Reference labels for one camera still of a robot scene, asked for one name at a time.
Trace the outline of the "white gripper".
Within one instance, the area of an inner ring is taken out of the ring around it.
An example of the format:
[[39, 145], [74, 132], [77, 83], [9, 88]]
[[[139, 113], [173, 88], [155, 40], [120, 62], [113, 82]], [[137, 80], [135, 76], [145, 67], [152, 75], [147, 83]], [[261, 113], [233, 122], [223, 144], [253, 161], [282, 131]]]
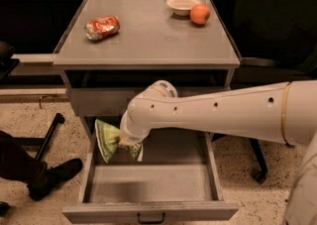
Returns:
[[150, 128], [135, 124], [128, 112], [125, 112], [120, 122], [120, 142], [126, 146], [140, 144], [149, 135], [150, 131]]

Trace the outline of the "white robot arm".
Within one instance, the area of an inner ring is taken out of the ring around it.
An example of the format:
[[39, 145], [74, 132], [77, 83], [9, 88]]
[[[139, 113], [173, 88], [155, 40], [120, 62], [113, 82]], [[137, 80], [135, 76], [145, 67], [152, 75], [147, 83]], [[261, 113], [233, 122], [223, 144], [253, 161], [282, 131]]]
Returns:
[[317, 81], [293, 81], [204, 95], [174, 97], [158, 81], [134, 97], [120, 124], [128, 144], [152, 129], [181, 128], [307, 148], [282, 225], [317, 225]]

